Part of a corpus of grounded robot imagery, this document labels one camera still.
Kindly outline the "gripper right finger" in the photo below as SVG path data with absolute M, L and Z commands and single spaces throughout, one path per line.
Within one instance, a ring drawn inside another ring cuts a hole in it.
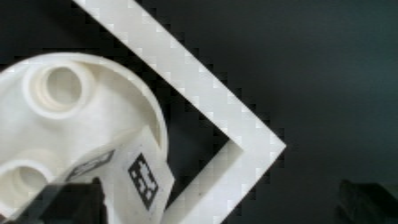
M 398 184 L 340 183 L 334 224 L 398 224 Z

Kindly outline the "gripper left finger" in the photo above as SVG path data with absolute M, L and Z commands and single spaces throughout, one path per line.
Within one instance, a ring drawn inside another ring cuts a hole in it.
M 107 224 L 100 179 L 48 185 L 11 224 Z

